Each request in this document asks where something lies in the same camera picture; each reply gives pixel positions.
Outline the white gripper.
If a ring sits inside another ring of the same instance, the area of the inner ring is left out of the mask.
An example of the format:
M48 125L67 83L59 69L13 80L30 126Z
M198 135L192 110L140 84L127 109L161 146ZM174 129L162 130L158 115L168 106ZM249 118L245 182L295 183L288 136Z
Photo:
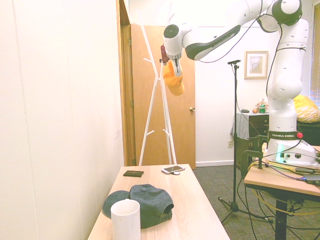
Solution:
M172 66L173 66L173 70L174 70L174 75L176 77L181 77L182 70L181 70L180 60L178 58L174 58L172 60Z

